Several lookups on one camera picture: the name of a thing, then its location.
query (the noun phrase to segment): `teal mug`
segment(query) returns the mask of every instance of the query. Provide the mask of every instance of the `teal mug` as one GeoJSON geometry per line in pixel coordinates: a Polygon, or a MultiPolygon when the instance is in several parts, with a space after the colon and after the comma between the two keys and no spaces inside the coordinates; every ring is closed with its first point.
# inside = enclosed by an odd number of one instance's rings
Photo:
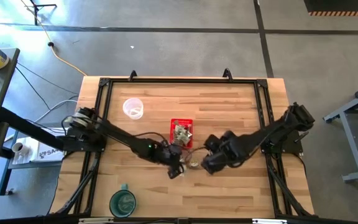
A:
{"type": "Polygon", "coordinates": [[[136,207],[135,195],[128,191],[128,185],[122,184],[121,190],[117,191],[110,199],[110,212],[118,218],[131,215],[136,207]]]}

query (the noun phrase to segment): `gray floor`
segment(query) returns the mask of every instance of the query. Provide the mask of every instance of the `gray floor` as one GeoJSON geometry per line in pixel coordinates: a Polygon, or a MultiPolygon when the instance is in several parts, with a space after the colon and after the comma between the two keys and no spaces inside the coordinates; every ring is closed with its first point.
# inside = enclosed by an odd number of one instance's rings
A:
{"type": "MultiPolygon", "coordinates": [[[[92,0],[55,2],[44,8],[46,24],[88,27],[198,27],[255,29],[252,0],[92,0]]],[[[358,17],[310,17],[302,0],[259,0],[266,29],[358,30],[358,17]]],[[[20,1],[0,0],[0,22],[32,24],[20,1]]],[[[266,77],[258,34],[178,34],[124,32],[50,32],[59,54],[89,75],[221,76],[229,67],[235,77],[266,77]]],[[[82,76],[59,62],[43,32],[0,26],[0,47],[18,47],[20,63],[67,89],[79,92],[82,76]]],[[[341,175],[356,171],[341,124],[320,119],[352,99],[358,90],[358,36],[268,35],[275,77],[285,79],[290,101],[304,104],[316,118],[304,138],[304,160],[317,215],[358,220],[358,181],[344,184],[341,175]]],[[[73,94],[22,70],[50,106],[73,94]]],[[[4,106],[27,119],[47,109],[15,73],[4,106]]],[[[67,104],[42,122],[55,123],[73,112],[67,104]]],[[[0,160],[0,178],[3,160],[0,160]]],[[[0,218],[45,215],[59,168],[15,170],[0,197],[0,218]]]]}

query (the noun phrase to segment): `white cup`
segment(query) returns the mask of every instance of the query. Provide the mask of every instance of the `white cup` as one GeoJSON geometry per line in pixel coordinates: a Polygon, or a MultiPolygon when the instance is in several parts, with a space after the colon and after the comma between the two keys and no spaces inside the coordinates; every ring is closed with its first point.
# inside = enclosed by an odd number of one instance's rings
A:
{"type": "Polygon", "coordinates": [[[143,102],[138,98],[131,98],[124,102],[122,110],[131,119],[139,119],[143,116],[143,102]]]}
{"type": "Polygon", "coordinates": [[[23,145],[22,143],[17,142],[12,146],[12,151],[14,153],[19,153],[20,155],[23,156],[29,153],[30,149],[27,146],[23,145]]]}

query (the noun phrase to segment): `red box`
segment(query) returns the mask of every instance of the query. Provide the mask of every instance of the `red box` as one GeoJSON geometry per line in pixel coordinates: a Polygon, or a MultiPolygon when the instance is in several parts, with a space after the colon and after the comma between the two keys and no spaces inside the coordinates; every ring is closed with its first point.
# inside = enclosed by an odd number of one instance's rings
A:
{"type": "MultiPolygon", "coordinates": [[[[185,128],[189,130],[189,132],[194,135],[193,133],[193,120],[192,119],[171,119],[171,131],[169,135],[169,142],[173,143],[173,131],[175,130],[175,124],[174,122],[178,121],[179,125],[183,125],[185,128]]],[[[186,146],[184,146],[186,149],[191,149],[193,147],[193,136],[190,137],[189,143],[187,143],[186,146]]]]}

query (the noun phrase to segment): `wooden table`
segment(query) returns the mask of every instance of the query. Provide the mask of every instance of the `wooden table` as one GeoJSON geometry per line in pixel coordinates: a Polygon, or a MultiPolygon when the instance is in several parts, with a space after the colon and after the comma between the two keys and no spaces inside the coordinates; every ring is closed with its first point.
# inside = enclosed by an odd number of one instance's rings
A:
{"type": "MultiPolygon", "coordinates": [[[[77,107],[94,107],[99,79],[84,77],[77,107]]],[[[278,119],[288,106],[284,81],[267,80],[274,117],[278,119]]],[[[202,146],[210,134],[221,136],[228,129],[236,134],[253,133],[260,128],[254,87],[250,84],[114,84],[108,116],[112,124],[133,134],[155,131],[168,138],[172,118],[193,119],[193,147],[202,146]],[[139,120],[131,120],[122,111],[123,102],[133,97],[144,103],[144,115],[139,120]]],[[[205,154],[197,151],[193,158],[200,161],[205,154]]],[[[83,158],[84,153],[76,152],[63,161],[51,212],[61,208],[77,188],[83,158]]],[[[283,163],[289,189],[313,213],[302,163],[291,154],[283,155],[283,163]]],[[[129,148],[110,139],[100,162],[92,217],[112,216],[110,198],[124,183],[137,199],[132,217],[273,217],[267,168],[260,151],[237,169],[225,168],[214,175],[205,170],[187,170],[170,180],[167,167],[139,159],[129,148]]],[[[88,189],[85,192],[82,207],[88,189]]],[[[284,211],[279,190],[278,196],[284,211]]]]}

